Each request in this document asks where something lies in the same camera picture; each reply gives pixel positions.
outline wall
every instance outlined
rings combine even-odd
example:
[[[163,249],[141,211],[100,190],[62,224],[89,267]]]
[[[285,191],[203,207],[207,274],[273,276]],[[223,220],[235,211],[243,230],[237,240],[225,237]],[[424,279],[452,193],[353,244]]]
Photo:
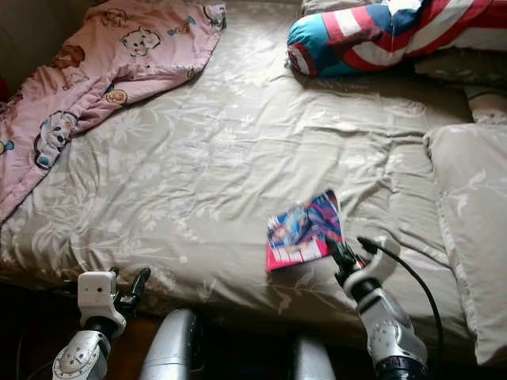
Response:
[[[0,77],[14,93],[49,63],[94,0],[0,0]]]

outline wooden floor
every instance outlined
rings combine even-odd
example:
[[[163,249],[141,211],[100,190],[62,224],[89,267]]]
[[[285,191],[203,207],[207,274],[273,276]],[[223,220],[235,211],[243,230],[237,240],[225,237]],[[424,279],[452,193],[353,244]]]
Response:
[[[20,351],[21,379],[52,361],[78,329],[76,298],[31,292],[0,285],[0,379],[15,378],[17,346]],[[139,376],[144,357],[161,318],[140,316],[128,320],[122,336],[115,340],[109,357],[109,380],[134,380]],[[246,332],[208,330],[204,373],[195,378],[285,380],[290,365],[288,339],[259,336]],[[331,348],[339,380],[374,380],[372,365],[365,351]],[[34,380],[51,378],[41,372]],[[438,378],[506,379],[507,371],[463,367],[446,363]]]

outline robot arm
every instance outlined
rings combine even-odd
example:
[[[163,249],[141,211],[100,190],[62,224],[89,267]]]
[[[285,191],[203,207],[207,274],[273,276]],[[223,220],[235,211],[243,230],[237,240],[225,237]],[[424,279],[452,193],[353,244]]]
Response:
[[[78,306],[81,326],[71,342],[56,356],[53,380],[101,380],[107,373],[112,340],[125,329],[124,315],[133,315],[150,277],[144,268],[135,278],[130,295],[119,298],[117,269],[85,272],[78,277]]]
[[[338,283],[357,302],[357,311],[368,334],[368,352],[377,378],[426,379],[426,346],[415,335],[403,308],[391,293],[381,287],[395,266],[389,265],[382,251],[376,252],[378,243],[365,238],[359,240],[367,251],[375,254],[369,264],[365,264],[346,244],[328,241],[328,246],[340,267],[335,275]],[[381,244],[384,247],[389,245],[386,249],[399,254],[399,247],[392,241]]]

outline mattress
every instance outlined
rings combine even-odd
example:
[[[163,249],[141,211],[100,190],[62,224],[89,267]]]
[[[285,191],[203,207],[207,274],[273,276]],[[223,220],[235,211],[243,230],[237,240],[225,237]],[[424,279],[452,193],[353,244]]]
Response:
[[[448,266],[421,137],[463,123],[462,93],[397,71],[314,80],[286,65],[299,5],[229,2],[203,74],[77,136],[4,223],[0,280],[44,289],[87,270],[152,276],[145,308],[193,306],[217,324],[337,344],[364,330],[325,258],[265,272],[266,219],[332,188],[344,233],[389,234],[434,293],[447,356],[473,341]],[[402,268],[385,283],[435,344],[431,309]]]

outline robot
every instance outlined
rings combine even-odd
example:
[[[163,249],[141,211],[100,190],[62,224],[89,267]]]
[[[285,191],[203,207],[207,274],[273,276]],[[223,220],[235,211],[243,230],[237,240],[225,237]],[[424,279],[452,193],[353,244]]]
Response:
[[[365,262],[345,243],[328,241],[327,245],[339,267],[335,275],[338,284],[357,303],[357,312],[368,334],[368,353],[376,376],[379,380],[427,379],[426,346],[415,335],[409,316],[381,286],[395,268],[386,255],[398,261],[399,246],[385,238],[359,237],[358,240],[372,254],[371,261]],[[117,273],[117,270],[86,272],[79,276],[78,305],[83,330],[77,332],[56,357],[53,380],[102,380],[105,377],[112,340],[124,331],[124,315],[134,313],[150,276],[149,268],[143,269],[134,281],[131,294],[119,297]],[[428,292],[433,308],[433,297]],[[440,322],[436,307],[433,312]],[[202,323],[191,310],[175,310],[167,315],[147,353],[140,380],[190,379],[196,363],[203,362],[202,333]],[[439,338],[441,347],[441,329]],[[294,357],[293,380],[335,380],[330,358],[319,341],[300,336],[295,343]]]

